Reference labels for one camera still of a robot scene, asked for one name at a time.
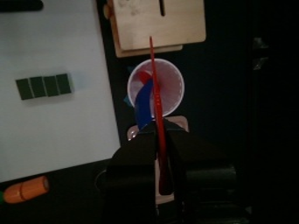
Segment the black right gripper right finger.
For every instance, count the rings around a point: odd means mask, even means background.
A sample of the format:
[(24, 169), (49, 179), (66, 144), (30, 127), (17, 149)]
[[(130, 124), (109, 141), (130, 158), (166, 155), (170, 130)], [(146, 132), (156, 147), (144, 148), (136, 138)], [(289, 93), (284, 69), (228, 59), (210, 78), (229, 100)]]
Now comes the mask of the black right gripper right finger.
[(177, 224), (237, 224), (236, 170), (222, 151), (164, 121)]

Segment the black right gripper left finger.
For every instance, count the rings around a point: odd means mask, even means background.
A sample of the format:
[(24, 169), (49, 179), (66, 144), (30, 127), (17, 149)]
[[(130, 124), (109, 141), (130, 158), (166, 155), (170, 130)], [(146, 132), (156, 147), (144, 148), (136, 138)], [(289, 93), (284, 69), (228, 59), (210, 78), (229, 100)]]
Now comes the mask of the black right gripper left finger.
[(106, 166), (102, 224), (154, 224), (154, 123), (116, 151)]

